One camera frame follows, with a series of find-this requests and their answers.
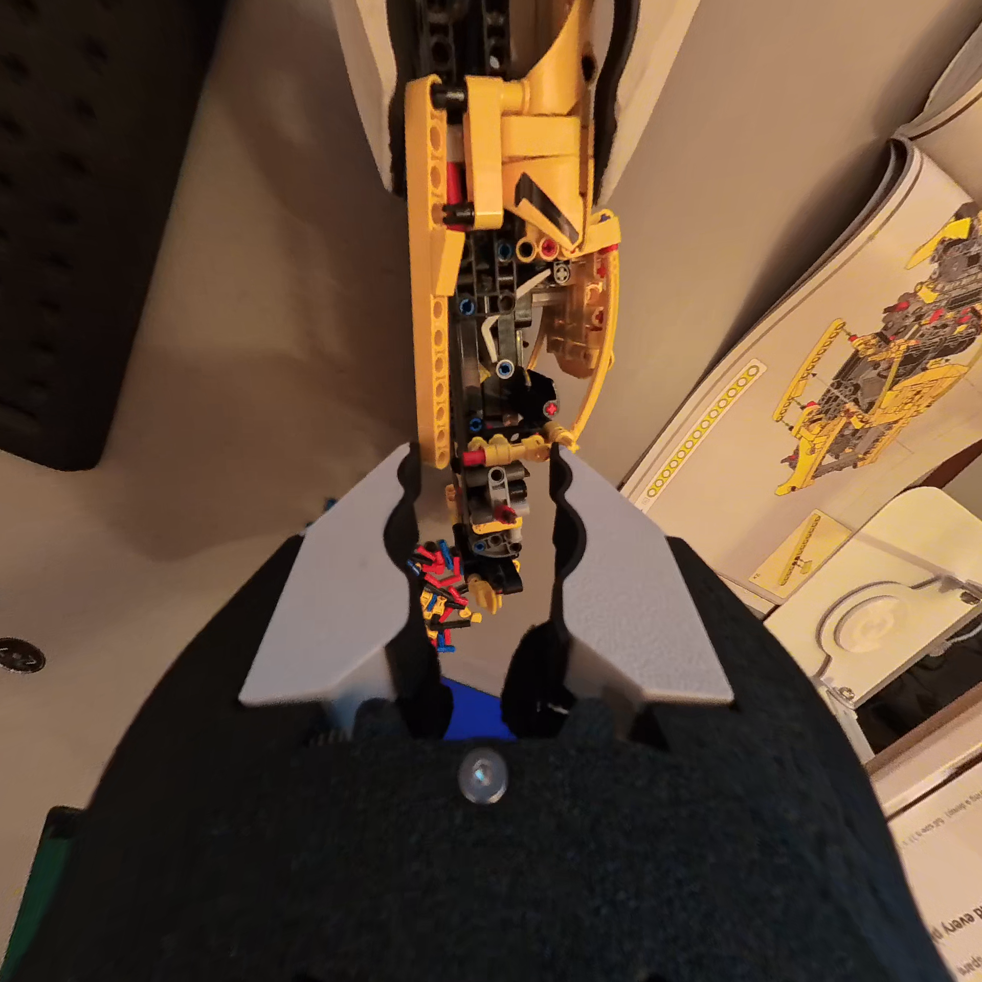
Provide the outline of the blue plastic bin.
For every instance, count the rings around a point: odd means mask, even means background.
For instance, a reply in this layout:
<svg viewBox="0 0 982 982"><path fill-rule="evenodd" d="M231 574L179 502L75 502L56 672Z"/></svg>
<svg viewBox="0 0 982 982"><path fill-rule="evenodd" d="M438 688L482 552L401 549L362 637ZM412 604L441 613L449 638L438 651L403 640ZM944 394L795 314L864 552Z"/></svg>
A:
<svg viewBox="0 0 982 982"><path fill-rule="evenodd" d="M453 696L453 709L444 740L513 741L514 733L502 718L500 698L493 694L444 678L443 684Z"/></svg>

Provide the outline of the yellow brick car model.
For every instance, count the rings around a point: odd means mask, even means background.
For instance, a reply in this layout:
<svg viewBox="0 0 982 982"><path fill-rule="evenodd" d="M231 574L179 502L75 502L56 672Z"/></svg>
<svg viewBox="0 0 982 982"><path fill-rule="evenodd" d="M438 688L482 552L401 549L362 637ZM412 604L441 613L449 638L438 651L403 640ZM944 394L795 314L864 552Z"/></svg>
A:
<svg viewBox="0 0 982 982"><path fill-rule="evenodd" d="M613 365L620 223L594 201L593 2L417 2L405 176L420 456L470 604L522 592L528 467L578 438Z"/></svg>

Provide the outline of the grey desk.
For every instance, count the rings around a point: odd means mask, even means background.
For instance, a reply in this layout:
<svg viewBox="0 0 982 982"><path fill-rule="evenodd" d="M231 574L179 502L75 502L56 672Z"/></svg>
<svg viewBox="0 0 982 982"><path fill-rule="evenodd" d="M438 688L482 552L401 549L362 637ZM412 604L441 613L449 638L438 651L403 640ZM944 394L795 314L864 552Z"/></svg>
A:
<svg viewBox="0 0 982 982"><path fill-rule="evenodd" d="M583 457L618 483L868 201L980 2L700 2L612 196L616 364ZM49 809L283 541L414 435L405 205L328 2L234 2L106 453L2 457L2 950Z"/></svg>

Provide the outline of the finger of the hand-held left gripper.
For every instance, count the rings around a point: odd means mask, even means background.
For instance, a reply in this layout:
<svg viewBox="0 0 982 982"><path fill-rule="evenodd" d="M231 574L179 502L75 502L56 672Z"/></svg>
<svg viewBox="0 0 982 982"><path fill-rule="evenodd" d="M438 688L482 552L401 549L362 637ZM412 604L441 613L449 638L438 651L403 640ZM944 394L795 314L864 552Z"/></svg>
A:
<svg viewBox="0 0 982 982"><path fill-rule="evenodd" d="M382 184L406 193L405 91L417 54L414 1L332 1L350 89Z"/></svg>
<svg viewBox="0 0 982 982"><path fill-rule="evenodd" d="M693 23L698 1L599 1L591 16L594 201L608 205Z"/></svg>

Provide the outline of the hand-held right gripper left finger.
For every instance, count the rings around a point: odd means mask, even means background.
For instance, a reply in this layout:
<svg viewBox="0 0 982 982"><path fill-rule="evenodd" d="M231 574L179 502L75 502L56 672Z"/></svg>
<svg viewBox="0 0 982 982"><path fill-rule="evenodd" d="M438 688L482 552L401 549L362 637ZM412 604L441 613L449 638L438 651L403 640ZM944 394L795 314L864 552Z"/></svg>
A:
<svg viewBox="0 0 982 982"><path fill-rule="evenodd" d="M445 735L453 694L411 571L420 490L420 449L404 444L308 527L239 692L242 705L317 702L352 731L362 704L387 700L415 737Z"/></svg>

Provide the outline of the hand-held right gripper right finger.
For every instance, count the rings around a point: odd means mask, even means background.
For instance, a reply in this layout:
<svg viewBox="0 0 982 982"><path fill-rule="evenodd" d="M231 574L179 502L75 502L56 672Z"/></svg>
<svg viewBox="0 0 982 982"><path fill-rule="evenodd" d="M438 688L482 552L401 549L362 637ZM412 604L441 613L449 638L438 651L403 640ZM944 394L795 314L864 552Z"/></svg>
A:
<svg viewBox="0 0 982 982"><path fill-rule="evenodd" d="M733 691L669 541L571 450L554 446L554 583L549 617L510 658L502 719L518 738L553 738L580 703L615 733L662 739L652 706L728 706Z"/></svg>

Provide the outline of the black perforated chair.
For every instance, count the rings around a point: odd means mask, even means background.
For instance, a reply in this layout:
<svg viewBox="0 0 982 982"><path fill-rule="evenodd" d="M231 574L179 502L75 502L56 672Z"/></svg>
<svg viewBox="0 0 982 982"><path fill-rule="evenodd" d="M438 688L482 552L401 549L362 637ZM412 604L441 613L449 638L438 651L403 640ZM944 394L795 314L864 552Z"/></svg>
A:
<svg viewBox="0 0 982 982"><path fill-rule="evenodd" d="M97 466L227 3L1 3L1 444Z"/></svg>

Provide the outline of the open instruction booklet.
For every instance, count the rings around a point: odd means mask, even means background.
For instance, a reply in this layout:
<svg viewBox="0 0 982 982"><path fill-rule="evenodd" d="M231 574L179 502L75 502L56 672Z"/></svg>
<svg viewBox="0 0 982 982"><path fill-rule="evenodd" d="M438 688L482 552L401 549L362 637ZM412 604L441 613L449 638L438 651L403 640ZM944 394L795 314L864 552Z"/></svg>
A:
<svg viewBox="0 0 982 982"><path fill-rule="evenodd" d="M891 138L860 215L623 487L759 614L980 442L980 35Z"/></svg>

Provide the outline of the large pile of brick pins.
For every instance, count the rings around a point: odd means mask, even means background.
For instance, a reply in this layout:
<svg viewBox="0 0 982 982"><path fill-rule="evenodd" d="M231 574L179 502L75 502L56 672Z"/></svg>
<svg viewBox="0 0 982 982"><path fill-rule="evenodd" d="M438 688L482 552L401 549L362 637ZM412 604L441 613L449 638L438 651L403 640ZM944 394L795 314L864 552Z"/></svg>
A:
<svg viewBox="0 0 982 982"><path fill-rule="evenodd" d="M470 604L468 584L458 550L446 540L416 546L408 559L419 588L424 628L436 653L457 651L454 634L476 626L482 615Z"/></svg>

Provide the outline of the green box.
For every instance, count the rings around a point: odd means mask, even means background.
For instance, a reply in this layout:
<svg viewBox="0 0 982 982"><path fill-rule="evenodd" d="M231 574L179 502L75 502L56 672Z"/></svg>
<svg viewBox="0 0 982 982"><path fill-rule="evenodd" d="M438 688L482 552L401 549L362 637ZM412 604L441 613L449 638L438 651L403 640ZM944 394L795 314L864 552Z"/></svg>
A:
<svg viewBox="0 0 982 982"><path fill-rule="evenodd" d="M83 809L64 805L47 813L11 937L22 949L30 945L52 902L83 816Z"/></svg>

